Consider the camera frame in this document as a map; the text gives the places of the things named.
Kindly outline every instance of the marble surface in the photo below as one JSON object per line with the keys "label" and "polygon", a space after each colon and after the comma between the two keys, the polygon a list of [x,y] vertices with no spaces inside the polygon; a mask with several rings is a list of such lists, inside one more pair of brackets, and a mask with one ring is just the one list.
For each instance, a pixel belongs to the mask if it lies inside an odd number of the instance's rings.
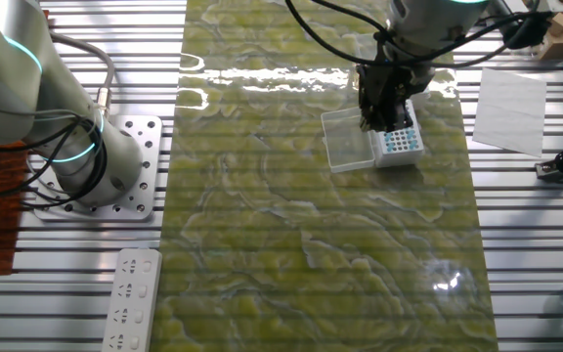
{"label": "marble surface", "polygon": [[[370,51],[371,27],[297,7]],[[414,100],[417,166],[331,174],[321,114],[356,104],[355,71],[283,2],[190,0],[183,53],[153,351],[497,350],[452,72]]]}

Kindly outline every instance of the clear plastic box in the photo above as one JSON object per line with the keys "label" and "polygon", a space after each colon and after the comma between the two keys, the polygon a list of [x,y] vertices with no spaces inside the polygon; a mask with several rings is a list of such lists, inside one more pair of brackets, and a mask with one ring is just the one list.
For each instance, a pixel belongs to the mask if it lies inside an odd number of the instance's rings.
{"label": "clear plastic box", "polygon": [[374,166],[375,156],[370,143],[370,133],[363,132],[360,128],[361,115],[359,108],[321,115],[331,172]]}

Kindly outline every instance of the teal light ring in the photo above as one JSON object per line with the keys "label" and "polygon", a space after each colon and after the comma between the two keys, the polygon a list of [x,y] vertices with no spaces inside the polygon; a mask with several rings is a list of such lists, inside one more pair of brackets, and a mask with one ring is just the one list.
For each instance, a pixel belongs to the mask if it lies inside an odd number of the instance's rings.
{"label": "teal light ring", "polygon": [[[99,128],[99,132],[100,132],[100,133],[104,133],[104,114],[103,114],[103,113],[102,113],[101,119],[102,119],[102,125],[101,125],[101,127]],[[78,154],[78,155],[76,155],[76,156],[72,156],[72,157],[69,157],[69,158],[66,158],[66,159],[54,159],[52,162],[69,162],[69,161],[77,160],[77,159],[83,157],[84,155],[88,154],[90,151],[93,150],[93,148],[95,148],[95,144],[94,144],[94,143],[91,144],[90,147],[88,147],[88,149],[86,149],[86,151],[84,151],[84,152],[82,152],[82,153],[80,153],[80,154]]]}
{"label": "teal light ring", "polygon": [[477,4],[477,3],[485,2],[485,1],[488,1],[488,0],[451,0],[451,1],[462,3],[462,4]]}
{"label": "teal light ring", "polygon": [[38,69],[40,69],[40,74],[43,73],[43,66],[40,64],[40,62],[38,61],[38,58],[36,58],[36,56],[34,55],[34,53],[30,52],[29,49],[25,48],[21,43],[19,43],[18,41],[11,39],[7,36],[4,35],[4,38],[6,38],[6,41],[8,43],[10,43],[10,45],[14,46],[15,48],[21,50],[22,52],[26,53],[32,60],[34,60],[34,62],[36,63],[36,65],[38,66]]}

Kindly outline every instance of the white paper sheet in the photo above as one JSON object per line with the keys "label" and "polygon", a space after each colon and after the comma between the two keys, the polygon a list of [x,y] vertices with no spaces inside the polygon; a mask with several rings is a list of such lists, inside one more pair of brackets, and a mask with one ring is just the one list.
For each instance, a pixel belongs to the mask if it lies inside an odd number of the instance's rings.
{"label": "white paper sheet", "polygon": [[542,156],[546,82],[484,68],[473,141]]}

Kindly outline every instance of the power strip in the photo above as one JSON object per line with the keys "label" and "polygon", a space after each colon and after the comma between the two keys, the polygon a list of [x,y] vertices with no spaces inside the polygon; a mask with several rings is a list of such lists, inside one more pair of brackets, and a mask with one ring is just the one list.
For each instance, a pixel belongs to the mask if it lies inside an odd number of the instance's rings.
{"label": "power strip", "polygon": [[118,253],[102,352],[147,352],[162,255],[154,249]]}

